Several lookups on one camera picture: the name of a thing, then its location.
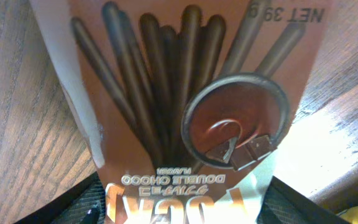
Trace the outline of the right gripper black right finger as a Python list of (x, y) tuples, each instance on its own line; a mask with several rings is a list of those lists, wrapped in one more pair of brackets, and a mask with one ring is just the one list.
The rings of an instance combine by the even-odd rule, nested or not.
[(273, 177), (267, 189), (257, 224), (348, 224), (321, 208), (280, 179)]

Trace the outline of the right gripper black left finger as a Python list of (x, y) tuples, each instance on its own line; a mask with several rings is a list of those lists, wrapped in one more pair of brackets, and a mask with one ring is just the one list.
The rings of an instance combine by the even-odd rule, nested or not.
[(97, 173), (17, 223), (96, 223), (106, 217), (105, 193)]

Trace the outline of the brown Pocky snack box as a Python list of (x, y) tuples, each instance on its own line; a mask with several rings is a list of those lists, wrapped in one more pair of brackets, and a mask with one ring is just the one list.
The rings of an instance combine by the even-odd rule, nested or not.
[(333, 1), (31, 6), (104, 223), (257, 223)]

